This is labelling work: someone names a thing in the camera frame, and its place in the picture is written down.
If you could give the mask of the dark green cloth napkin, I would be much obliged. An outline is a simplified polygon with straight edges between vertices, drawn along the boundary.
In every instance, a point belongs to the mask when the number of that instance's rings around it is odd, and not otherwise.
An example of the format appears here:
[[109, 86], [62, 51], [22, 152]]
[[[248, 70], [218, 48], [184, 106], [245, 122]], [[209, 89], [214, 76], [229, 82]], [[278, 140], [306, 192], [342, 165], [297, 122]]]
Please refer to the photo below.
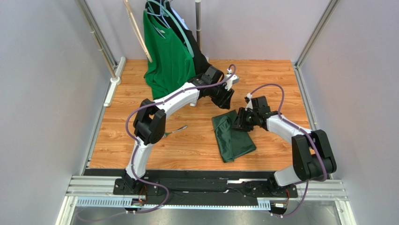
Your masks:
[[236, 158], [257, 149], [247, 132], [232, 128], [236, 118], [235, 110], [212, 118], [219, 153], [224, 163], [233, 162]]

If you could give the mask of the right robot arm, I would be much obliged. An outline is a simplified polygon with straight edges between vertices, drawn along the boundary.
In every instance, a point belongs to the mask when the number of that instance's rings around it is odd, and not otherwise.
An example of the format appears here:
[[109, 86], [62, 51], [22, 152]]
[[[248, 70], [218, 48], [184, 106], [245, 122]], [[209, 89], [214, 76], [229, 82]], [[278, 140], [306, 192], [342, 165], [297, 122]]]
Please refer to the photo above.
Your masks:
[[295, 184], [325, 181], [336, 172], [337, 164], [327, 136], [321, 129], [303, 128], [288, 120], [279, 111], [272, 111], [266, 97], [245, 97], [246, 107], [239, 108], [233, 129], [249, 132], [255, 126], [278, 135], [291, 144], [292, 165], [275, 171], [267, 180], [271, 195], [280, 196]]

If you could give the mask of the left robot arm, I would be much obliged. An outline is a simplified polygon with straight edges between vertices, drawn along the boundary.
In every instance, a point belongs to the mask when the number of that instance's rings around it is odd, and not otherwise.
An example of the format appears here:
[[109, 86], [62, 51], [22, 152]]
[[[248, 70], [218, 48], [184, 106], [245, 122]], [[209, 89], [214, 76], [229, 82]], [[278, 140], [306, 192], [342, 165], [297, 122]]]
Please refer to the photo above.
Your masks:
[[135, 140], [129, 164], [120, 179], [116, 179], [113, 193], [115, 195], [137, 195], [146, 184], [162, 187], [159, 183], [145, 181], [146, 165], [154, 145], [165, 136], [167, 119], [185, 105], [194, 104], [203, 97], [221, 109], [230, 109], [234, 90], [232, 85], [238, 82], [236, 66], [231, 64], [227, 73], [210, 66], [205, 73], [189, 79], [182, 87], [169, 95], [151, 101], [145, 99], [140, 107], [127, 118], [125, 128], [134, 116], [134, 132], [127, 132]]

